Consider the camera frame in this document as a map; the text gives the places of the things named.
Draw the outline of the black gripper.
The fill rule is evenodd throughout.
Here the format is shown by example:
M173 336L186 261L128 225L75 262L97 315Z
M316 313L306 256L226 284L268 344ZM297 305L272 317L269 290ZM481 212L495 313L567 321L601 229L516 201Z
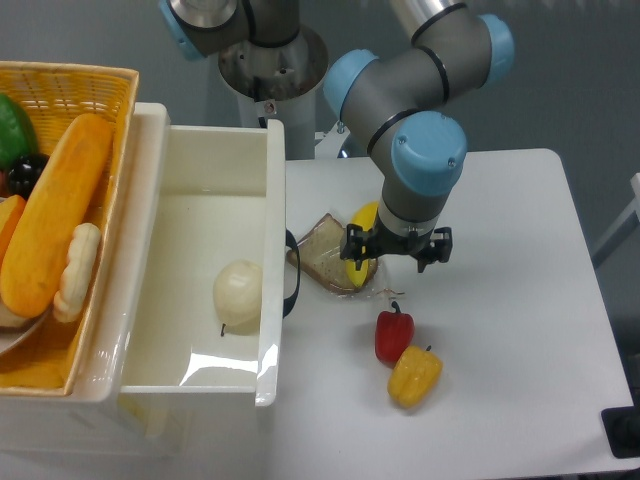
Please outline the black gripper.
M429 265L447 263L452 251L453 235L450 227L436 228L424 234L411 232L403 236L392 232L380 219L368 230L349 223L340 243L340 258L353 262L356 270L360 270L369 257L405 255L414 258L417 271L423 273Z

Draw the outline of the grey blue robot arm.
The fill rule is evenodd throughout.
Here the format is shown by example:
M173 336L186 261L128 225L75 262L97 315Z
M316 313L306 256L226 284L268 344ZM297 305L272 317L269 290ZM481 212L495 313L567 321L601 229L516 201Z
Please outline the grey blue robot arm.
M347 227L342 259L361 265L408 255L420 266L449 259L452 234L437 220L461 176L467 140L440 108L509 72L515 45L505 22L462 1L396 1L410 40L404 53L383 61L358 49L330 61L295 1L163 1L159 8L186 58L217 57L244 125L277 119L288 155L308 156L322 91L374 161L384 178L376 217L370 227Z

